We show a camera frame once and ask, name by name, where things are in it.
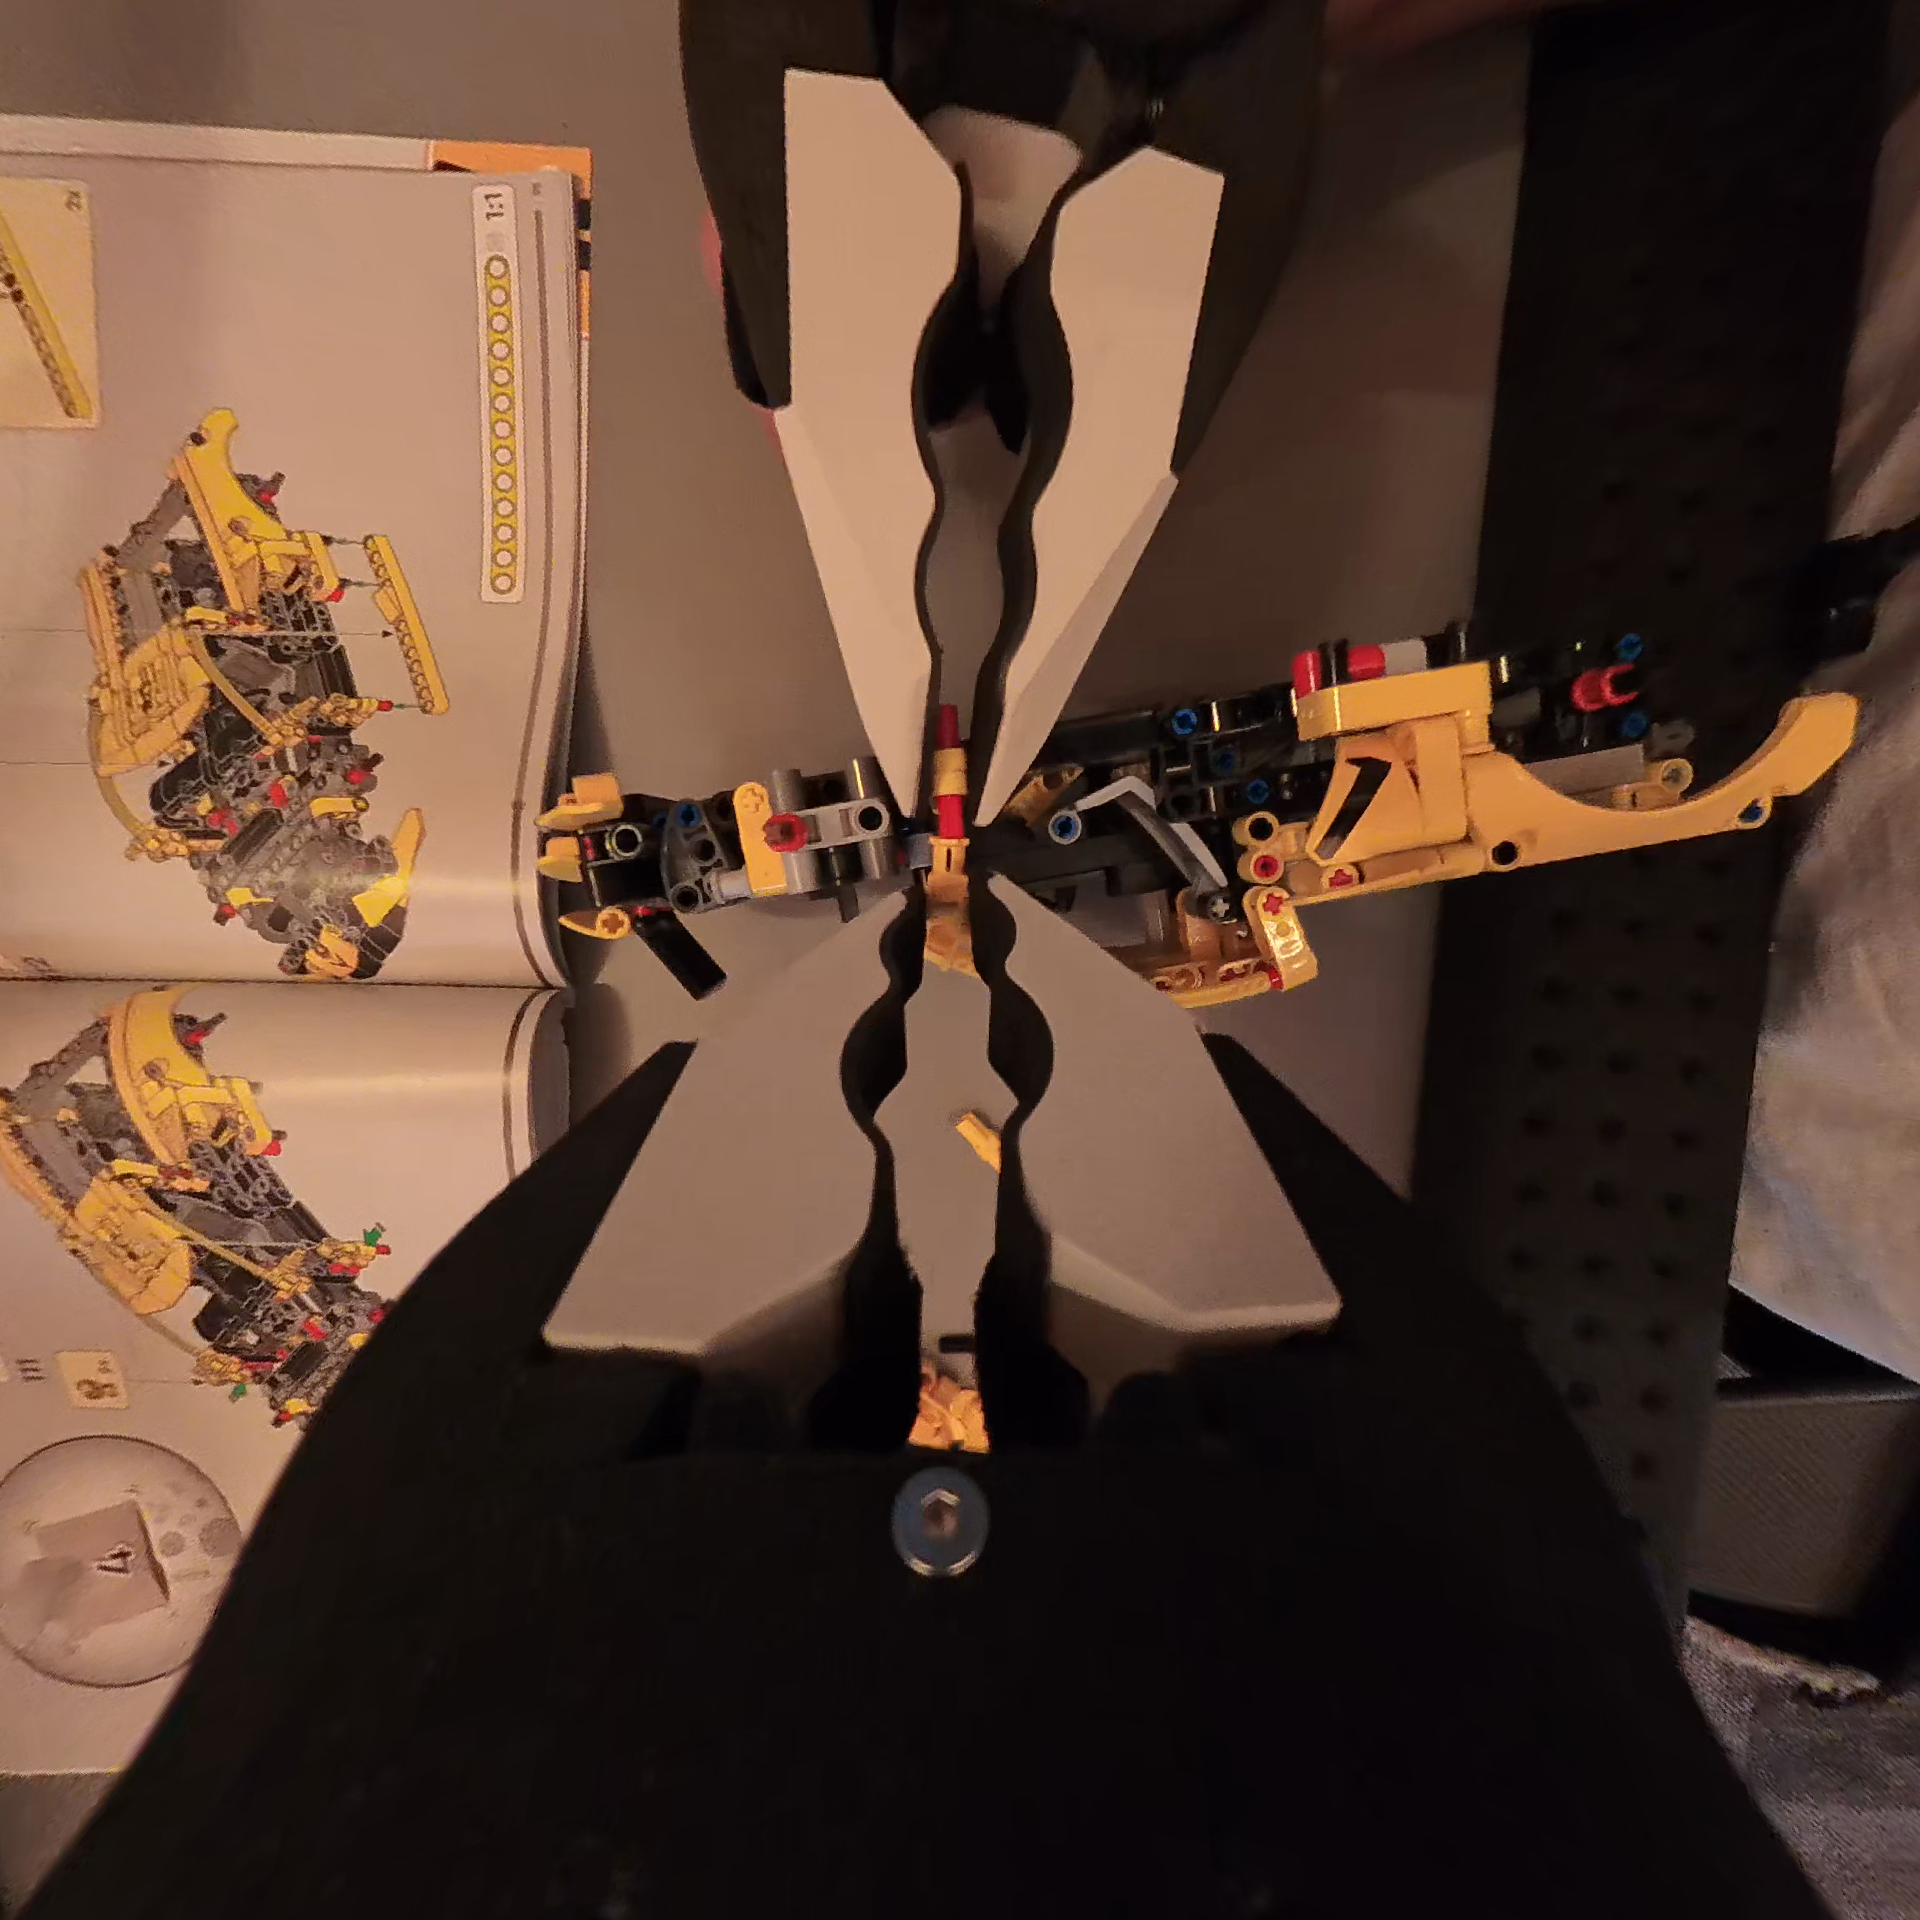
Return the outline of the open instruction booklet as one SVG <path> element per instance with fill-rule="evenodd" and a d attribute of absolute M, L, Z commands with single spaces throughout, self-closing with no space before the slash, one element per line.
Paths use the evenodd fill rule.
<path fill-rule="evenodd" d="M 142 1746 L 566 1131 L 562 155 L 3 118 L 3 1773 Z"/>

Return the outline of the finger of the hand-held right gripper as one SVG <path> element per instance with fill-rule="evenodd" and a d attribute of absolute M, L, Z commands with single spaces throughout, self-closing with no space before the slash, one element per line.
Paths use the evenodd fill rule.
<path fill-rule="evenodd" d="M 790 67 L 784 216 L 784 466 L 870 747 L 919 813 L 939 674 L 925 565 L 944 510 L 925 343 L 969 261 L 966 179 L 883 77 Z"/>
<path fill-rule="evenodd" d="M 1224 179 L 1155 147 L 1048 210 L 1017 299 L 1030 455 L 974 703 L 974 817 L 1018 791 L 1175 491 Z"/>

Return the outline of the grey desk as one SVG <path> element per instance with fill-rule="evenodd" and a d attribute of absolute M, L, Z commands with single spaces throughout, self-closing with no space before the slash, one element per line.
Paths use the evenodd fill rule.
<path fill-rule="evenodd" d="M 1078 686 L 1073 713 L 1253 686 L 1290 647 L 1431 633 L 1476 596 L 1483 469 L 1520 191 L 1526 32 L 1332 74 L 1310 216 L 1231 395 L 1178 480 Z M 704 194 L 675 2 L 3 2 L 3 107 L 142 123 L 507 138 L 593 152 L 589 609 L 576 744 L 646 791 L 711 791 L 859 744 L 799 511 L 763 419 L 733 384 L 701 266 Z M 993 529 L 1012 459 L 984 419 L 939 442 L 931 568 L 949 697 L 969 703 L 998 605 Z M 1406 1191 L 1435 891 L 1315 918 L 1304 991 L 1207 1026 L 1274 1067 Z M 573 940 L 576 1109 L 692 1002 L 637 943 Z M 979 1274 L 986 1168 L 949 1113 L 1003 1086 L 974 981 L 912 1010 L 899 1119 L 908 1247 Z"/>

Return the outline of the dark grey case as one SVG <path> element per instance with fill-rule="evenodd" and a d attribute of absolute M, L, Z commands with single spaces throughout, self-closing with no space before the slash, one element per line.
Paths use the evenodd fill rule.
<path fill-rule="evenodd" d="M 1721 1379 L 1687 1546 L 1692 1600 L 1917 1628 L 1917 1380 Z"/>

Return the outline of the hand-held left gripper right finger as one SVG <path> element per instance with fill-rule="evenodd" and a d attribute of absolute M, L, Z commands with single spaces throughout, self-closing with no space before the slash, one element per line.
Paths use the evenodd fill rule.
<path fill-rule="evenodd" d="M 986 877 L 979 906 L 1007 940 L 993 1012 L 1042 1026 L 1042 1080 L 1017 1086 L 1008 1133 L 1048 1254 L 1050 1347 L 1103 1397 L 1332 1329 L 1338 1288 L 1192 1014 L 1008 877 Z"/>

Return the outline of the yellow black brick car model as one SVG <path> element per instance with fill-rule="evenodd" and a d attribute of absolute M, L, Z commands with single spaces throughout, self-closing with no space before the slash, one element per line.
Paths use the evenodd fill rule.
<path fill-rule="evenodd" d="M 984 830 L 948 703 L 916 811 L 867 760 L 704 799 L 577 775 L 540 817 L 540 874 L 568 929 L 639 940 L 701 999 L 724 971 L 692 918 L 776 899 L 851 918 L 861 881 L 904 874 L 927 891 L 927 960 L 969 972 L 966 868 L 988 855 L 1050 912 L 1136 900 L 1117 962 L 1203 1012 L 1306 985 L 1310 905 L 1759 830 L 1835 771 L 1858 714 L 1852 692 L 1800 692 L 1755 755 L 1694 788 L 1692 734 L 1646 708 L 1640 633 L 1474 658 L 1450 626 L 1310 647 L 1283 683 L 1227 697 L 1066 720 Z"/>

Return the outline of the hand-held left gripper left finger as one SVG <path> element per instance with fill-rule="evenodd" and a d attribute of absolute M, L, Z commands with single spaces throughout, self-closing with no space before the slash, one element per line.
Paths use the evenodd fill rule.
<path fill-rule="evenodd" d="M 689 1362 L 803 1428 L 912 1428 L 922 1279 L 877 1108 L 904 1078 L 925 891 L 719 990 L 545 1322 L 551 1347 Z"/>

